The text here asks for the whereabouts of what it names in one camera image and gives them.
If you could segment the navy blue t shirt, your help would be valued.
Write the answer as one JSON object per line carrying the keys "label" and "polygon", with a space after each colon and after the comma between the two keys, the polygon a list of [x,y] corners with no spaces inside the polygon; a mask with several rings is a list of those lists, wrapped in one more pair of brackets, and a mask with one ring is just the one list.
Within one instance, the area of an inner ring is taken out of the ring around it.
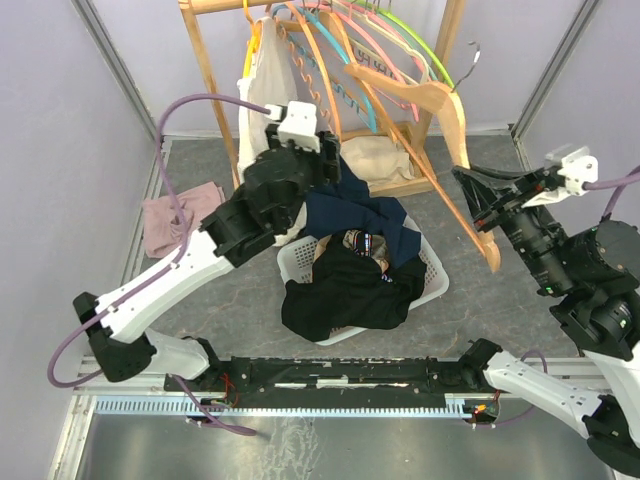
{"label": "navy blue t shirt", "polygon": [[346,230],[361,230],[384,237],[390,263],[400,267],[419,254],[421,234],[404,226],[407,212],[392,197],[372,197],[368,185],[345,161],[341,180],[312,189],[306,196],[305,231],[321,239]]}

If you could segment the peach orange plastic hanger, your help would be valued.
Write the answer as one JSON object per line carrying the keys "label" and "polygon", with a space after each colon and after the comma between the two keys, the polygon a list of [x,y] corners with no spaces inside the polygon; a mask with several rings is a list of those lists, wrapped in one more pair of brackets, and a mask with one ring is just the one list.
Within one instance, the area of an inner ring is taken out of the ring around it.
{"label": "peach orange plastic hanger", "polygon": [[317,28],[311,25],[293,2],[276,6],[271,17],[279,28],[278,35],[287,44],[294,65],[318,109],[320,122],[338,137],[343,137],[340,113],[331,76],[316,42]]}

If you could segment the turquoise plastic hanger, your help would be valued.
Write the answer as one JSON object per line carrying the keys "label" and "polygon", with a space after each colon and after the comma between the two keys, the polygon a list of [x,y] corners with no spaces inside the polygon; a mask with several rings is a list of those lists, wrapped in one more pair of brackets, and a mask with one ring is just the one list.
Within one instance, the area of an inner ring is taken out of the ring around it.
{"label": "turquoise plastic hanger", "polygon": [[274,7],[271,18],[276,22],[277,34],[285,42],[329,130],[341,140],[358,135],[356,131],[347,132],[342,125],[338,108],[338,101],[342,99],[355,111],[367,132],[378,134],[379,125],[376,110],[370,101],[371,92],[357,79],[350,80],[356,86],[355,90],[350,90],[329,62],[331,54],[337,57],[336,63],[341,67],[356,62],[349,37],[337,14],[322,4],[307,8],[302,4],[285,2]]}

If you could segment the white printed t shirt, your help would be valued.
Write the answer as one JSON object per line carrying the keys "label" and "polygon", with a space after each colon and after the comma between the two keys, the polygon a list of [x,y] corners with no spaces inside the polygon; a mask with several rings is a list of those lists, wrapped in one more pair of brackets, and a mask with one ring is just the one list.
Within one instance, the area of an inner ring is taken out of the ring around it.
{"label": "white printed t shirt", "polygon": [[[237,82],[241,100],[265,106],[286,106],[297,100],[297,86],[291,68],[291,55],[278,37],[276,22],[270,17],[259,20],[262,26],[260,47],[248,77]],[[239,108],[238,175],[244,182],[245,170],[257,155],[268,148],[265,129],[269,119],[259,112]]]}

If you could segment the black t shirt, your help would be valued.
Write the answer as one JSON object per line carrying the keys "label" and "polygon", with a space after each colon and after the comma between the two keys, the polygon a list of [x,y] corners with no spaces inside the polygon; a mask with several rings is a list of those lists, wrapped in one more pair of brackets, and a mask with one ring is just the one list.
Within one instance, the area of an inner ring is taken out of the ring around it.
{"label": "black t shirt", "polygon": [[369,257],[342,244],[345,231],[325,239],[312,266],[312,281],[285,285],[284,326],[312,341],[326,340],[334,329],[355,326],[391,330],[404,323],[409,305],[424,289],[426,265],[416,256],[382,273]]}

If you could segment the beige tan t shirt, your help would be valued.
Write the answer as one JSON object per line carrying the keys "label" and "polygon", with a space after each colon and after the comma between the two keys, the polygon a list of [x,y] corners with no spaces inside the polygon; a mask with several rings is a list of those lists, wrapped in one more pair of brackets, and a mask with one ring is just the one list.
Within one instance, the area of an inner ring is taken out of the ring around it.
{"label": "beige tan t shirt", "polygon": [[389,269],[390,253],[383,236],[362,230],[347,230],[342,236],[342,244],[357,255],[373,259],[382,273]]}

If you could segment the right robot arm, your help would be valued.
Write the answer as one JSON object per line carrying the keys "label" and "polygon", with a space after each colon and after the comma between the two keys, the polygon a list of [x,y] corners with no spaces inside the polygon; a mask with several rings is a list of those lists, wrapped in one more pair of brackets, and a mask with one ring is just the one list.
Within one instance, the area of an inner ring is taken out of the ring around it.
{"label": "right robot arm", "polygon": [[569,236],[547,204],[592,183],[554,166],[513,173],[455,167],[476,229],[499,227],[539,286],[552,316],[605,378],[607,394],[535,370],[481,339],[458,368],[467,389],[490,385],[526,400],[584,438],[612,469],[639,474],[639,231],[604,216]]}

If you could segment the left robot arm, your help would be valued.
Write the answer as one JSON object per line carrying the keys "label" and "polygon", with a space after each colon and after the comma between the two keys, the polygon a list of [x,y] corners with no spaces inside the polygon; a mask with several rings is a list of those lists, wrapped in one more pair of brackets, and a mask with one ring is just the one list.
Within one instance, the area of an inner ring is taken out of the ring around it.
{"label": "left robot arm", "polygon": [[152,324],[201,286],[269,249],[293,227],[308,191],[341,177],[337,136],[318,132],[312,137],[317,146],[309,149],[279,139],[275,125],[266,134],[269,147],[245,170],[243,184],[202,220],[185,247],[112,293],[74,299],[108,381],[149,370],[180,376],[201,390],[219,383],[220,361],[208,341],[160,334]]}

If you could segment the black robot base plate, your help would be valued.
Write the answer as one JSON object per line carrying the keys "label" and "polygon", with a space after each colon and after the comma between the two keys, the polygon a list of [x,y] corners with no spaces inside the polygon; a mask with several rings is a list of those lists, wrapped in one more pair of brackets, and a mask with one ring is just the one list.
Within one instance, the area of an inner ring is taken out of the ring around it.
{"label": "black robot base plate", "polygon": [[185,384],[208,401],[227,393],[246,409],[435,408],[447,394],[492,393],[483,372],[501,351],[479,339],[457,360],[233,357]]}

